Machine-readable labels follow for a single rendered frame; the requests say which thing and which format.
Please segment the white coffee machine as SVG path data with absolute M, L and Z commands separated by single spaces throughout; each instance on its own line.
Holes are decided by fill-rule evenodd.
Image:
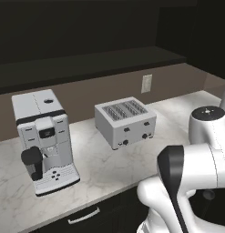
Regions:
M 51 89 L 12 97 L 21 160 L 38 197 L 80 181 L 66 111 Z

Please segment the dark upper cabinet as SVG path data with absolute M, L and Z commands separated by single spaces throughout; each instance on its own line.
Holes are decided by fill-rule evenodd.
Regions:
M 0 0 L 0 95 L 180 63 L 225 79 L 225 0 Z

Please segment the white wall outlet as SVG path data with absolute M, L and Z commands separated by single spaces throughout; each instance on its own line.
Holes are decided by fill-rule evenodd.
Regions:
M 151 89 L 152 75 L 145 75 L 142 79 L 141 93 L 147 93 Z

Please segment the silver four-slot toaster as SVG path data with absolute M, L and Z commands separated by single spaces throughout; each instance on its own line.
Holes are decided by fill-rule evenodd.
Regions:
M 113 150 L 153 138 L 156 120 L 133 96 L 95 105 L 95 126 Z

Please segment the black drawer front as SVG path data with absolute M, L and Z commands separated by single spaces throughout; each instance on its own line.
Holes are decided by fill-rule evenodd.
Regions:
M 107 198 L 29 233 L 112 233 L 120 195 Z

